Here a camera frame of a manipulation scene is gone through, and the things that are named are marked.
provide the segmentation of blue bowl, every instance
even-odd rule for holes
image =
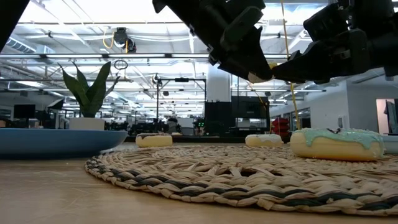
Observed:
[[[0,129],[0,154],[100,152],[120,145],[125,131],[69,129]]]

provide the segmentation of wooden table surface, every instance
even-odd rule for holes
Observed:
[[[105,183],[85,172],[85,161],[0,161],[0,223],[397,223],[390,217],[185,203]]]

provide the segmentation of snake plant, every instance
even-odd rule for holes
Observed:
[[[63,81],[69,91],[75,96],[80,105],[80,111],[85,118],[95,118],[95,114],[101,109],[105,97],[111,93],[114,86],[119,81],[117,77],[112,87],[106,90],[106,79],[111,71],[111,62],[107,62],[101,67],[94,83],[89,86],[86,77],[73,63],[77,69],[77,79],[69,75],[61,66]]]

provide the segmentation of potted plant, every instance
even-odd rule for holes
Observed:
[[[73,64],[77,69],[77,78],[70,76],[61,67],[63,81],[79,103],[83,117],[70,119],[69,129],[104,130],[105,121],[95,118],[95,114],[101,109],[105,97],[113,91],[120,77],[117,77],[112,87],[106,90],[106,79],[111,71],[111,62],[107,62],[101,67],[92,86],[89,86],[86,77],[77,65]]]

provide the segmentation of woven rug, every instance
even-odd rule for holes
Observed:
[[[86,171],[114,185],[196,203],[273,211],[398,215],[398,157],[303,159],[287,147],[186,146],[91,158]]]

